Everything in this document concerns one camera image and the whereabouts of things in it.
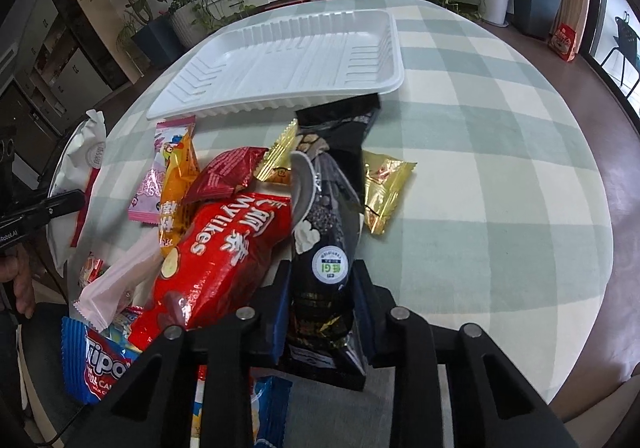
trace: black chair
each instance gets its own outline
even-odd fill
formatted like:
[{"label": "black chair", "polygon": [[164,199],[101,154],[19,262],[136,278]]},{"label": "black chair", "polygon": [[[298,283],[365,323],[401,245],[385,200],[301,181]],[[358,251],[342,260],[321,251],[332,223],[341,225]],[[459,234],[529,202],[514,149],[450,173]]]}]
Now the black chair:
[{"label": "black chair", "polygon": [[638,72],[638,81],[634,83],[634,86],[631,87],[629,94],[626,95],[628,98],[634,89],[638,86],[640,82],[640,57],[638,57],[638,35],[636,32],[631,29],[631,26],[627,23],[628,14],[625,13],[625,19],[623,20],[619,16],[616,17],[616,24],[618,24],[618,36],[614,36],[614,40],[618,44],[618,47],[614,47],[604,61],[600,64],[604,66],[604,63],[609,59],[613,51],[618,51],[622,54],[622,78],[620,78],[620,87],[622,87],[622,82],[625,79],[625,63],[629,60],[631,66]]}]

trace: tablecloth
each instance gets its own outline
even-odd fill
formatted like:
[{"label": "tablecloth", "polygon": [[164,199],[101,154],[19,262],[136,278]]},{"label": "tablecloth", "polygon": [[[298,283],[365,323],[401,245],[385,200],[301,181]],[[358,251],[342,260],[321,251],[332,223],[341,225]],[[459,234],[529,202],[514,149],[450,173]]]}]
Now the tablecloth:
[{"label": "tablecloth", "polygon": [[[523,56],[424,0],[311,2],[232,27],[343,9],[386,9],[396,19],[406,76],[381,97],[364,148],[417,162],[385,235],[364,234],[358,256],[376,284],[431,323],[480,324],[551,400],[587,339],[612,267],[604,188],[578,124]],[[145,113],[197,49],[110,133],[70,272],[89,250],[110,263],[140,236],[127,206],[154,154],[156,121]],[[270,146],[293,115],[281,108],[199,119],[201,165],[229,148]],[[318,386],[294,386],[287,438],[295,446],[333,445],[335,430],[344,446],[386,446],[392,371],[372,371],[362,394]],[[333,405],[314,413],[324,398]],[[359,417],[367,427],[350,427]]]}]

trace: checkered tablecloth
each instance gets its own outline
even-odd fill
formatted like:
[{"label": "checkered tablecloth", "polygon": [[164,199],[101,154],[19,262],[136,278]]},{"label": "checkered tablecloth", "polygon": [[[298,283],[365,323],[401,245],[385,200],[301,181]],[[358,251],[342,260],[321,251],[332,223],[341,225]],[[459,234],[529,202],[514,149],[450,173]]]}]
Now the checkered tablecloth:
[{"label": "checkered tablecloth", "polygon": [[[385,235],[364,234],[359,256],[375,283],[431,323],[480,324],[551,400],[587,339],[612,266],[604,188],[578,124],[519,53],[423,0],[312,2],[235,27],[343,9],[386,9],[396,19],[406,77],[382,96],[364,147],[418,163]],[[109,135],[71,271],[89,250],[113,262],[140,235],[127,206],[154,154],[156,122],[145,113],[197,49],[158,78]],[[201,164],[229,148],[270,146],[292,117],[282,108],[198,120]],[[374,372],[363,394],[329,396],[335,406],[328,417],[290,418],[290,435],[316,432],[296,446],[333,446],[326,421],[338,428],[358,414],[378,414],[380,431],[345,427],[345,446],[386,446],[392,377]],[[302,406],[292,414],[329,392],[304,385],[294,386]],[[324,428],[315,428],[319,421]]]}]

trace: dark gray planter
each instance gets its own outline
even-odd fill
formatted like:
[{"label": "dark gray planter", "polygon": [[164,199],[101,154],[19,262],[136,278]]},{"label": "dark gray planter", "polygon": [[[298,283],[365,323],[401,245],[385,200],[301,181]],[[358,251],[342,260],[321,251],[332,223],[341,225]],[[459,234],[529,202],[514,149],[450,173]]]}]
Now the dark gray planter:
[{"label": "dark gray planter", "polygon": [[524,34],[546,40],[562,0],[513,0],[513,25]]},{"label": "dark gray planter", "polygon": [[184,47],[166,17],[152,20],[131,37],[154,67],[168,67],[184,54]]}]

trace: gold wrapper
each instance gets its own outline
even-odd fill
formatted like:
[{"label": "gold wrapper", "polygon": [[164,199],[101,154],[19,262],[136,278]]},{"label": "gold wrapper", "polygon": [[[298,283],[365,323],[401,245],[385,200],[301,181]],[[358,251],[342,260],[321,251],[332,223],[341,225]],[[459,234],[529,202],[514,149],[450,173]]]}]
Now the gold wrapper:
[{"label": "gold wrapper", "polygon": [[264,158],[262,158],[262,161],[254,171],[254,177],[258,181],[290,184],[291,163],[289,154],[293,150],[297,128],[298,122],[296,120],[291,121],[264,155]]},{"label": "gold wrapper", "polygon": [[417,163],[394,159],[384,154],[362,151],[365,173],[364,220],[374,235],[385,231],[404,183]]}]

